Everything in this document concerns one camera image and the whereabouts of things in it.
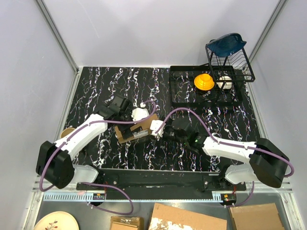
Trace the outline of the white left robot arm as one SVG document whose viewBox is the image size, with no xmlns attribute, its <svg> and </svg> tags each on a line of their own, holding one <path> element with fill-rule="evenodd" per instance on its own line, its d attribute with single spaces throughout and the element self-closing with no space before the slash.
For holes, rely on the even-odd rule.
<svg viewBox="0 0 307 230">
<path fill-rule="evenodd" d="M 94 138 L 104 133 L 112 125 L 123 121 L 131 121 L 131 101 L 116 96 L 111 102 L 96 108 L 82 124 L 65 137 L 51 143 L 45 141 L 39 150 L 36 173 L 41 176 L 39 188 L 43 188 L 43 180 L 51 183 L 51 187 L 63 189 L 71 183 L 86 182 L 92 189 L 103 186 L 103 177 L 98 169 L 90 165 L 73 164 L 73 159 Z"/>
</svg>

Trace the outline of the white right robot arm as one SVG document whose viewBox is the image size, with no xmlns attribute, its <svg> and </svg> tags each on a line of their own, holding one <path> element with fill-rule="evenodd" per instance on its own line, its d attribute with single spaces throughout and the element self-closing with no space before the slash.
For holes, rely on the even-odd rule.
<svg viewBox="0 0 307 230">
<path fill-rule="evenodd" d="M 252 181 L 280 188 L 286 175 L 289 158 L 265 138 L 256 142 L 239 142 L 211 137 L 207 132 L 196 131 L 184 118 L 168 120 L 158 134 L 165 139 L 181 142 L 199 155 L 239 161 L 240 165 L 227 165 L 220 171 L 218 185 L 224 190 L 241 182 Z"/>
</svg>

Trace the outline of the brown cardboard express box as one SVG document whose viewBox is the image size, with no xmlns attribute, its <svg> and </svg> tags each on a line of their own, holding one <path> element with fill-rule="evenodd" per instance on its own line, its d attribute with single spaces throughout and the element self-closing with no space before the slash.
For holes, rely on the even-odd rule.
<svg viewBox="0 0 307 230">
<path fill-rule="evenodd" d="M 152 131 L 150 126 L 152 121 L 158 120 L 157 114 L 152 115 L 150 118 L 143 122 L 131 125 L 118 125 L 115 126 L 116 137 L 120 144 L 126 143 L 128 141 L 133 141 L 148 135 L 151 135 Z"/>
</svg>

